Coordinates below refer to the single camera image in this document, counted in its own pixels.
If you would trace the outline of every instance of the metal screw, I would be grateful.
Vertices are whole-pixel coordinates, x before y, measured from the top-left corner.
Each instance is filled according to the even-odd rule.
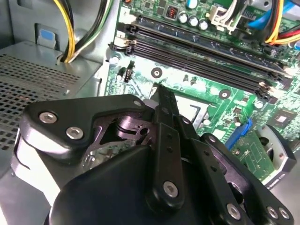
[[[83,137],[83,131],[78,127],[69,127],[66,134],[73,140],[79,140]]]
[[[216,139],[213,136],[208,136],[211,142],[216,142]]]
[[[240,212],[233,204],[229,203],[226,205],[226,207],[230,216],[232,216],[236,220],[240,220]]]
[[[175,184],[170,181],[166,181],[164,183],[164,191],[167,195],[172,198],[176,198],[178,196],[178,189]]]
[[[235,155],[238,156],[240,154],[240,149],[235,150]]]
[[[133,103],[136,104],[137,106],[142,106],[142,104],[137,100],[134,100]]]
[[[189,124],[189,121],[188,121],[188,119],[187,119],[187,118],[183,117],[183,118],[182,118],[182,120],[183,120],[183,122],[185,122],[185,123]]]
[[[43,123],[55,123],[57,121],[57,117],[51,112],[43,112],[40,114],[39,119]]]
[[[284,218],[290,219],[289,214],[283,208],[279,207],[279,211]]]
[[[167,110],[167,108],[163,107],[161,110],[162,110],[164,113],[169,114],[169,111]]]
[[[269,214],[275,218],[275,219],[278,219],[278,214],[276,213],[276,211],[271,207],[271,206],[268,206],[267,207],[267,210],[269,212]]]

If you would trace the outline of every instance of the capacitor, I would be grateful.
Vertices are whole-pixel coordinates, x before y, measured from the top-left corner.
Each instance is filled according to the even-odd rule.
[[[260,101],[260,100],[254,102],[254,107],[255,107],[256,109],[261,109],[261,108],[263,108],[263,102]]]
[[[236,127],[240,127],[241,126],[241,122],[240,122],[239,117],[235,116],[233,118],[233,121],[234,121],[234,124],[235,124]]]
[[[117,73],[117,75],[116,75],[116,78],[117,78],[118,81],[121,81],[121,80],[123,79],[123,75],[124,75],[125,71],[126,71],[126,68],[125,68],[125,67],[122,67],[122,68],[118,71],[118,73]]]
[[[188,75],[185,75],[183,78],[183,83],[186,84],[188,83]]]
[[[185,12],[181,12],[179,15],[178,15],[178,21],[181,23],[181,24],[184,24],[188,21],[188,15],[185,13]]]
[[[188,24],[191,26],[191,27],[196,27],[199,23],[199,20],[197,18],[197,16],[195,15],[191,15],[188,19]]]
[[[196,82],[197,82],[197,79],[193,77],[193,78],[191,79],[191,86],[195,85]]]
[[[194,9],[198,5],[198,0],[187,0],[187,8]]]
[[[206,19],[204,19],[204,18],[200,19],[198,27],[199,27],[200,30],[207,30],[208,23],[207,23]]]
[[[206,125],[206,126],[208,126],[210,124],[210,120],[204,120],[203,124]]]
[[[123,75],[123,74],[117,74],[116,78],[117,78],[118,81],[122,80],[122,78],[123,78],[122,75]]]

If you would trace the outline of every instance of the blue cable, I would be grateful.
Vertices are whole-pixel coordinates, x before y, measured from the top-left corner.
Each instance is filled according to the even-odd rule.
[[[290,2],[290,1],[286,1],[285,5],[283,7],[283,14],[290,11],[294,6],[295,6],[294,3]],[[266,26],[270,16],[271,16],[271,10],[266,12],[264,15],[262,15],[258,19],[248,23],[248,26],[251,28],[255,28],[256,30],[263,30],[264,27]]]

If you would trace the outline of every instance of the chip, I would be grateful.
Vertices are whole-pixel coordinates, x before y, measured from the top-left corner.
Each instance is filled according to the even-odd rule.
[[[289,90],[293,82],[292,78],[285,78],[281,83],[283,84],[282,90]]]
[[[241,111],[242,111],[242,109],[240,109],[238,107],[235,107],[233,112],[236,113],[236,114],[240,114]]]
[[[297,90],[295,91],[295,94],[300,95],[300,87],[297,88]]]
[[[248,96],[245,96],[245,97],[243,97],[243,99],[242,99],[243,102],[247,102],[248,100],[249,100],[249,97],[248,97]]]
[[[164,8],[167,4],[167,1],[165,0],[160,0],[158,6]]]
[[[296,116],[295,112],[279,109],[268,121],[268,124],[277,128],[285,128]]]
[[[163,8],[157,8],[156,13],[157,13],[157,15],[162,15],[164,13],[164,9]]]
[[[276,98],[276,97],[274,97],[274,96],[271,96],[268,102],[269,102],[270,104],[273,105],[273,104],[275,104],[277,101],[278,101],[278,98]]]

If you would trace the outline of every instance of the black plastic arm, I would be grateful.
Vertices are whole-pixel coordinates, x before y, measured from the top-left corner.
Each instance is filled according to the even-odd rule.
[[[254,224],[294,224],[289,210],[215,136],[204,134],[200,140],[226,167],[226,181],[235,184],[241,191],[243,205]]]
[[[180,140],[173,128],[173,116],[179,115],[175,96],[159,86],[152,97],[159,105],[155,109],[155,129],[146,140],[151,142],[146,198],[156,213],[177,211],[184,203]]]
[[[94,128],[109,125],[121,116],[142,118],[144,103],[133,95],[90,97],[52,102],[37,102],[27,106],[20,121],[20,132],[25,141],[57,160],[79,162],[94,141]],[[57,117],[52,124],[43,123],[41,113],[51,112]],[[103,117],[110,117],[103,123]],[[72,140],[66,134],[70,127],[83,131],[83,137]]]

